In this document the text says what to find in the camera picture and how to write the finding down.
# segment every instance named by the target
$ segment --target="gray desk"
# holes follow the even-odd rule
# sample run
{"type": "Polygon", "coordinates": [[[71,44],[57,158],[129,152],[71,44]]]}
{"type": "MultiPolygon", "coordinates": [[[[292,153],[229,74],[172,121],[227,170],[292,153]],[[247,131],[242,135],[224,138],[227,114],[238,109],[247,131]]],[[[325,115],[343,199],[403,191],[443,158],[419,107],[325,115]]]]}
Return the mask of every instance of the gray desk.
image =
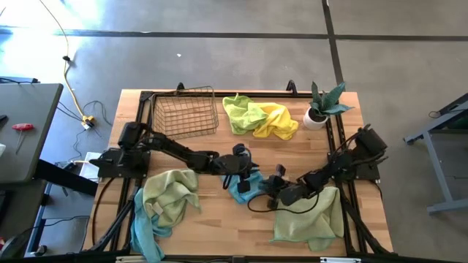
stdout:
{"type": "Polygon", "coordinates": [[[0,183],[33,178],[63,88],[61,84],[0,85],[0,115],[8,116],[0,127],[0,143],[7,146],[0,157],[0,183]],[[32,123],[34,129],[23,132],[24,140],[16,155],[20,132],[12,126],[17,123],[32,123]]]}

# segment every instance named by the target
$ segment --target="metal stand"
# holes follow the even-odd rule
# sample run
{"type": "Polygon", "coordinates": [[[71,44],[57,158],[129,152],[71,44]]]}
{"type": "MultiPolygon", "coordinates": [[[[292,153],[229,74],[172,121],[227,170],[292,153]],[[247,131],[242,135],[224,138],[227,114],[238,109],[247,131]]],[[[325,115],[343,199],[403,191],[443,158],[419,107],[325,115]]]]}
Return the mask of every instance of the metal stand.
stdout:
{"type": "Polygon", "coordinates": [[[36,179],[44,179],[47,182],[54,183],[59,186],[67,187],[73,191],[89,194],[94,196],[97,190],[97,183],[75,175],[46,161],[39,160],[36,166],[36,179]]]}
{"type": "Polygon", "coordinates": [[[403,139],[408,145],[412,145],[418,139],[424,139],[431,157],[445,202],[427,207],[430,215],[439,211],[468,207],[468,199],[453,199],[445,179],[447,176],[457,178],[466,174],[468,155],[464,149],[468,146],[468,131],[443,129],[468,115],[468,96],[465,94],[443,107],[439,113],[441,116],[433,120],[426,128],[403,139]]]}

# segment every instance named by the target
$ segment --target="metal wire basket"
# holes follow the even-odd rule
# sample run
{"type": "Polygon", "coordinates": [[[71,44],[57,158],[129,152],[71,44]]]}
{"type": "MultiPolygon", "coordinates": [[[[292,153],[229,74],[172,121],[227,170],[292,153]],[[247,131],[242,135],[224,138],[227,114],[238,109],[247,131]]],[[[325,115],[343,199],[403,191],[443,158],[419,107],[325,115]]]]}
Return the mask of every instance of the metal wire basket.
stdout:
{"type": "Polygon", "coordinates": [[[151,108],[153,130],[171,139],[213,134],[219,124],[210,86],[154,94],[151,108]]]}

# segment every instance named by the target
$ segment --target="yellow cloth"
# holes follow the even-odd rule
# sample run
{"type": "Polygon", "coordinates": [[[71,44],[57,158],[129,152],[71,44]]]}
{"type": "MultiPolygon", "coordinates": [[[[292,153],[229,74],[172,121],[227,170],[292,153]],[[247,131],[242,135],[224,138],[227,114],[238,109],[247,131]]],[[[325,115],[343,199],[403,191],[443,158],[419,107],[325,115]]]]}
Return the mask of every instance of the yellow cloth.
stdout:
{"type": "Polygon", "coordinates": [[[299,123],[291,119],[290,112],[285,106],[271,102],[254,104],[268,114],[266,121],[255,128],[255,137],[266,138],[273,132],[283,140],[289,140],[298,130],[299,123]]]}

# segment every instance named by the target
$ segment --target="gray table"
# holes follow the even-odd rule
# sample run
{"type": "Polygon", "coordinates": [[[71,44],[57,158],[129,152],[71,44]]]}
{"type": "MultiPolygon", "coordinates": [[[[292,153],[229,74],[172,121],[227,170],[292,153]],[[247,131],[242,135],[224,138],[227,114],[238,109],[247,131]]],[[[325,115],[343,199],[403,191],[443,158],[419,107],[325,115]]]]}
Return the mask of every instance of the gray table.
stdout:
{"type": "Polygon", "coordinates": [[[0,115],[8,121],[0,127],[0,143],[7,146],[0,157],[0,183],[20,183],[32,178],[94,195],[97,184],[40,160],[39,156],[52,123],[63,90],[62,84],[2,84],[0,85],[0,115]],[[34,129],[22,133],[18,154],[17,123],[31,123],[34,129]]]}
{"type": "Polygon", "coordinates": [[[0,115],[8,116],[8,122],[0,127],[0,143],[7,146],[0,157],[0,183],[33,178],[63,88],[61,84],[0,85],[0,115]],[[12,126],[17,123],[31,123],[34,129],[23,132],[16,155],[20,132],[12,126]]]}

